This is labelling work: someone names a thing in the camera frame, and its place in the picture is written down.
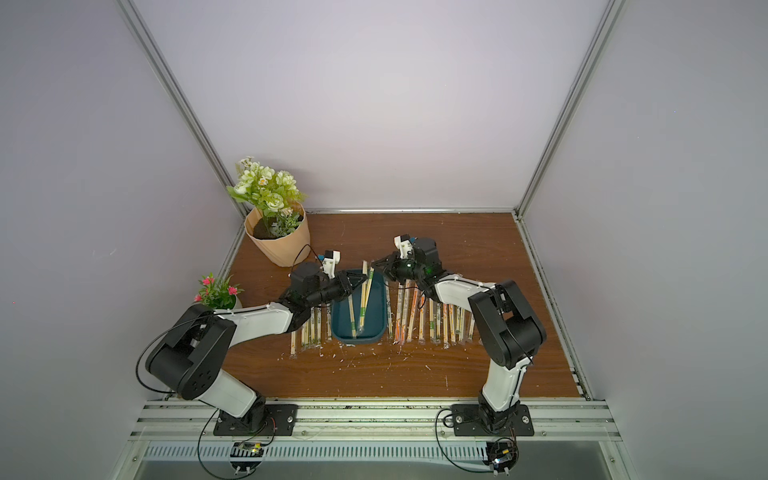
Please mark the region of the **chopstick pair box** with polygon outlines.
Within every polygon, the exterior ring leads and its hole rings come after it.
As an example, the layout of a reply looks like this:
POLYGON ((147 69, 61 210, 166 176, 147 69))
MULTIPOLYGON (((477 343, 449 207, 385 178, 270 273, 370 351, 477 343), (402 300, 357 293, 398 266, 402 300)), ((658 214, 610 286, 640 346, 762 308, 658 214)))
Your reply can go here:
POLYGON ((369 301, 371 283, 373 281, 373 275, 374 275, 374 271, 372 267, 370 266, 369 262, 366 260, 362 262, 362 273, 365 275, 365 280, 363 282, 363 285, 361 286, 360 309, 359 309, 359 316, 358 316, 357 333, 362 333, 364 331, 366 310, 367 310, 367 305, 369 301))

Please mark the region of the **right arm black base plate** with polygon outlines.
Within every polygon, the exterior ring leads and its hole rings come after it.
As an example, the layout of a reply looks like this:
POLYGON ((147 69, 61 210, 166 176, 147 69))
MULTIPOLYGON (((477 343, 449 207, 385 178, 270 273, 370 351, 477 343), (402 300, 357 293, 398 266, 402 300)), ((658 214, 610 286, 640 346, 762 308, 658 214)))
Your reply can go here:
POLYGON ((497 412, 491 407, 473 404, 453 404, 450 407, 455 436, 531 437, 534 426, 528 406, 520 402, 497 412))

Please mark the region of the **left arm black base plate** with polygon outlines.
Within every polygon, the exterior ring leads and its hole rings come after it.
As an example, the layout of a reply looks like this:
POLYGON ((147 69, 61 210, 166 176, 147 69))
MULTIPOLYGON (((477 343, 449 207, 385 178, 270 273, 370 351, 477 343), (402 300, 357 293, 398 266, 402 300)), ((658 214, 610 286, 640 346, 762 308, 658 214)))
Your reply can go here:
POLYGON ((256 403, 244 416, 221 411, 216 420, 215 436, 291 436, 299 406, 290 403, 256 403))

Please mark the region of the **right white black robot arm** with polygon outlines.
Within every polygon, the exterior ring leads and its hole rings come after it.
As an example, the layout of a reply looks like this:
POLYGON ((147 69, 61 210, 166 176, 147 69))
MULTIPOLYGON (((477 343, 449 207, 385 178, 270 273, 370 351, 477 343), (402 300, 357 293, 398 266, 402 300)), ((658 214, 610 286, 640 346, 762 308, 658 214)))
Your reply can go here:
POLYGON ((469 310, 490 357, 479 403, 489 414, 509 411, 520 400, 525 373, 547 340, 547 332, 513 280, 486 283, 446 270, 431 238, 395 238, 397 251, 372 263, 390 281, 408 280, 425 296, 469 310))

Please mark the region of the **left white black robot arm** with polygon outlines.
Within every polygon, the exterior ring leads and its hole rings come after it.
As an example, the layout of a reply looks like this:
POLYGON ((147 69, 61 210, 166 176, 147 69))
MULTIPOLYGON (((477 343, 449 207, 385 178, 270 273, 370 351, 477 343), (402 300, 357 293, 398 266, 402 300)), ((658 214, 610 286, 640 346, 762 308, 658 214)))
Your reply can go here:
POLYGON ((195 304, 149 353, 145 368, 181 398, 204 402, 254 430, 264 421, 264 398, 223 369, 229 349, 300 329, 314 308, 351 297, 365 280, 361 272, 328 273, 304 262, 275 302, 236 310, 195 304))

